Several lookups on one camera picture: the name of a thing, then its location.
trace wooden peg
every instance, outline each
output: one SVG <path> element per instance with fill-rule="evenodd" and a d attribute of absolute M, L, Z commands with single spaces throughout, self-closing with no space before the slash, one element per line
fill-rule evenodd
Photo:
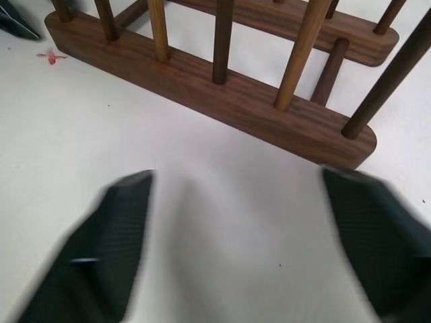
<path fill-rule="evenodd" d="M 325 19 L 332 19 L 334 16 L 334 12 L 337 9 L 339 0 L 332 0 L 331 5 L 329 6 L 328 12 L 326 13 Z"/>
<path fill-rule="evenodd" d="M 288 66 L 275 99 L 274 105 L 277 109 L 287 110 L 289 108 L 296 86 L 301 78 L 319 30 L 325 21 L 331 2 L 332 0 L 310 0 L 308 2 L 294 49 L 290 55 Z"/>
<path fill-rule="evenodd" d="M 114 41 L 119 39 L 120 35 L 115 26 L 114 16 L 112 14 L 112 9 L 110 8 L 109 0 L 94 0 L 94 2 L 96 3 L 100 23 L 102 24 L 106 40 Z"/>
<path fill-rule="evenodd" d="M 70 22 L 72 20 L 72 14 L 66 4 L 66 0 L 52 0 L 55 11 L 60 17 L 61 22 Z"/>
<path fill-rule="evenodd" d="M 148 0 L 148 11 L 150 12 L 157 59 L 160 62 L 167 62 L 169 59 L 169 45 L 163 0 Z"/>
<path fill-rule="evenodd" d="M 232 22 L 234 19 L 234 0 L 217 0 L 215 15 L 215 36 L 213 56 L 213 82 L 225 84 L 228 76 L 228 61 Z"/>
<path fill-rule="evenodd" d="M 335 41 L 331 54 L 329 54 L 326 65 L 312 94 L 311 102 L 326 106 L 348 48 L 349 40 L 338 38 Z"/>
<path fill-rule="evenodd" d="M 431 47 L 431 9 L 380 76 L 341 133 L 355 139 Z"/>
<path fill-rule="evenodd" d="M 121 28 L 129 27 L 148 10 L 147 0 L 136 0 L 115 17 L 115 24 Z"/>
<path fill-rule="evenodd" d="M 382 18 L 378 22 L 374 33 L 378 35 L 384 35 L 388 31 L 389 27 L 393 23 L 394 19 L 397 17 L 399 11 L 403 7 L 406 0 L 392 0 L 383 14 Z"/>

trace red stain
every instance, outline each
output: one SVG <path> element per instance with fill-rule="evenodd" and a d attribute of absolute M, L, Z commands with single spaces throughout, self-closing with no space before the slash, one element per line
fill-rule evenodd
<path fill-rule="evenodd" d="M 48 57 L 48 63 L 50 63 L 51 65 L 54 65 L 55 61 L 57 59 L 66 59 L 67 58 L 67 56 L 57 56 L 57 55 L 55 55 L 52 48 L 48 49 L 46 51 L 46 54 L 37 54 L 37 57 Z"/>

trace wooden rack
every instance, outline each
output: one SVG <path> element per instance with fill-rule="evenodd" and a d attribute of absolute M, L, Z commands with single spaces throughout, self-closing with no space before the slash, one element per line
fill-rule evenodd
<path fill-rule="evenodd" d="M 356 168 L 374 151 L 368 121 L 431 46 L 429 11 L 348 118 L 325 107 L 342 60 L 382 63 L 398 41 L 389 26 L 405 0 L 393 0 L 377 25 L 336 12 L 336 0 L 174 1 L 215 14 L 212 63 L 169 47 L 163 0 L 138 0 L 116 17 L 109 0 L 95 0 L 100 19 L 53 0 L 45 24 L 59 50 L 318 164 Z M 125 29 L 147 10 L 153 40 Z M 279 89 L 228 70 L 234 20 L 295 40 Z M 313 47 L 331 54 L 308 101 L 294 91 Z"/>

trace white table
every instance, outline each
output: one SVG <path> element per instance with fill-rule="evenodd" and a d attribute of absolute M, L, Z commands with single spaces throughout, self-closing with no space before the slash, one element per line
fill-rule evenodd
<path fill-rule="evenodd" d="M 13 2 L 46 40 L 0 32 L 1 322 L 100 188 L 148 168 L 158 179 L 130 321 L 376 322 L 338 245 L 318 166 L 76 59 L 49 65 L 36 55 L 55 48 L 42 25 L 53 7 Z M 111 2 L 118 13 L 132 1 Z M 389 0 L 340 2 L 377 21 Z M 428 7 L 407 2 L 393 24 L 397 49 Z M 172 3 L 166 16 L 172 46 L 211 60 L 212 16 Z M 132 28 L 151 36 L 147 21 Z M 292 42 L 235 24 L 231 48 L 231 69 L 278 86 Z M 297 95 L 310 97 L 326 58 L 313 50 Z M 328 107 L 350 115 L 387 63 L 345 61 Z M 371 122 L 378 147 L 360 167 L 392 182 L 426 223 L 430 72 L 428 53 Z"/>

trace wooden base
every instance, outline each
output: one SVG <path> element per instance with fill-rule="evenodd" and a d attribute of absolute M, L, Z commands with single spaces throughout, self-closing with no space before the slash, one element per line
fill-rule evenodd
<path fill-rule="evenodd" d="M 170 0 L 212 15 L 216 0 Z M 307 3 L 303 0 L 235 0 L 234 21 L 289 40 L 296 40 Z M 338 38 L 349 40 L 346 59 L 368 66 L 381 65 L 398 43 L 399 35 L 389 28 L 385 35 L 373 32 L 374 22 L 336 11 L 323 24 L 314 47 L 331 52 Z"/>
<path fill-rule="evenodd" d="M 376 147 L 370 128 L 346 139 L 347 117 L 315 103 L 294 97 L 288 112 L 275 109 L 277 89 L 250 77 L 229 71 L 226 84 L 216 85 L 212 64 L 186 52 L 170 48 L 170 60 L 160 63 L 153 40 L 129 31 L 107 43 L 90 15 L 65 24 L 51 13 L 45 24 L 59 50 L 312 162 L 356 168 Z"/>

